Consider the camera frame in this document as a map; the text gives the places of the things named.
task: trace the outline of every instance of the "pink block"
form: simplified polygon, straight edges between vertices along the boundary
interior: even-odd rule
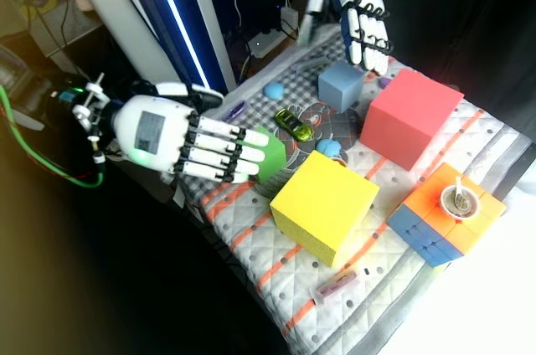
[[[462,98],[458,91],[403,69],[370,105],[359,140],[409,171]]]

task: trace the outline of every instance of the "green toy car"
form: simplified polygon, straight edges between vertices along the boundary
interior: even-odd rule
[[[312,137],[312,128],[285,108],[276,113],[276,122],[298,141],[308,141]]]

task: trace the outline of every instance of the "green cable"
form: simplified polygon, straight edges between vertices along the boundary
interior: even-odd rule
[[[97,188],[98,186],[102,184],[102,181],[104,180],[104,175],[102,174],[102,172],[99,172],[99,174],[97,175],[96,182],[85,183],[76,179],[75,177],[71,177],[70,175],[68,175],[67,173],[65,173],[58,167],[56,167],[54,164],[50,163],[46,158],[41,157],[37,152],[35,152],[32,149],[32,147],[28,145],[28,143],[26,143],[23,136],[18,131],[18,128],[15,123],[15,118],[13,116],[13,110],[11,109],[11,104],[9,103],[8,93],[3,88],[2,85],[0,85],[0,101],[2,102],[2,106],[4,110],[6,111],[6,116],[8,117],[8,120],[9,120],[9,127],[11,128],[11,132],[15,136],[15,139],[17,139],[18,144],[20,144],[20,146],[24,149],[24,151],[26,151],[26,153],[29,156],[31,156],[31,158],[38,161],[40,164],[48,168],[50,171],[58,174],[59,176],[63,178],[66,178],[67,180],[71,181],[75,185],[78,185],[82,188]]]

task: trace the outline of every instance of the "glowing light strip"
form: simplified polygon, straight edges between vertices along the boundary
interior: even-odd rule
[[[210,89],[209,81],[204,75],[203,68],[201,67],[198,56],[195,53],[195,50],[193,49],[192,41],[190,41],[190,37],[188,36],[188,31],[186,31],[186,28],[184,27],[183,20],[181,19],[181,15],[178,12],[175,1],[167,0],[167,4],[171,8],[171,12],[173,13],[173,16],[175,17],[175,22],[177,23],[178,28],[181,31],[181,34],[183,35],[184,42],[186,43],[186,46],[188,47],[188,51],[190,51],[190,55],[192,55],[193,62],[195,63],[195,67],[198,69],[199,75],[201,76],[201,80],[203,81],[203,85],[205,86],[205,88]]]

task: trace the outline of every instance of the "green block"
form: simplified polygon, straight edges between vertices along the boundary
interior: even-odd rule
[[[264,183],[285,167],[286,150],[285,145],[277,137],[272,135],[268,129],[258,127],[256,130],[270,137],[268,146],[256,147],[266,155],[265,160],[259,163],[259,182]]]

